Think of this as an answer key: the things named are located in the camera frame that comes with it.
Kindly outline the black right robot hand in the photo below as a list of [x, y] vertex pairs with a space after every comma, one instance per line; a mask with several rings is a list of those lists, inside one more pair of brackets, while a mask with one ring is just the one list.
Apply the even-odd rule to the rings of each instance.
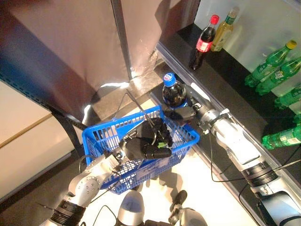
[[182, 125], [194, 118], [201, 121], [213, 106], [210, 101], [195, 94], [196, 91], [186, 84], [176, 83], [173, 87], [164, 87], [162, 95], [167, 105], [163, 110], [164, 115]]

